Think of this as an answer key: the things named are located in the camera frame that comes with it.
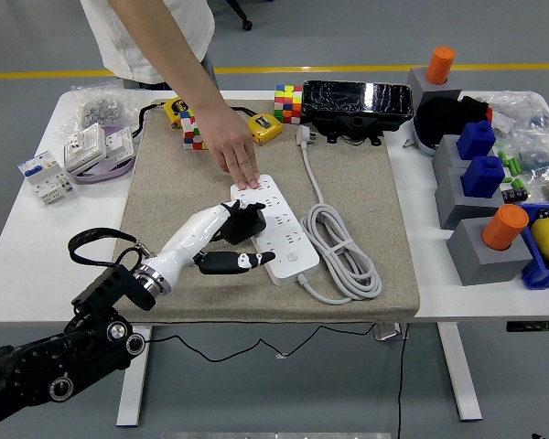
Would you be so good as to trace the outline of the person's right hand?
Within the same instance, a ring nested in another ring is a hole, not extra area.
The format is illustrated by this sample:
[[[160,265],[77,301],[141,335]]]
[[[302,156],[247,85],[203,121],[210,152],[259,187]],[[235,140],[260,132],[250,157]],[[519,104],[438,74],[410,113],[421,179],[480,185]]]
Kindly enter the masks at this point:
[[[225,102],[193,107],[203,141],[238,189],[257,188],[260,172],[247,122]]]

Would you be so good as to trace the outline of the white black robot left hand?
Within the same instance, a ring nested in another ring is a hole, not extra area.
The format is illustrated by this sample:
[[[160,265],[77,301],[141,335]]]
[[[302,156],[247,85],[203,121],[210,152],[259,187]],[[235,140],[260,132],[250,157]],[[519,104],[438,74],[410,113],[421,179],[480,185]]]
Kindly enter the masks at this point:
[[[273,252],[207,252],[205,247],[225,240],[232,245],[265,229],[265,204],[239,199],[221,203],[191,216],[160,253],[144,260],[135,278],[154,297],[173,291],[183,269],[195,264],[204,274],[247,273],[275,259]]]

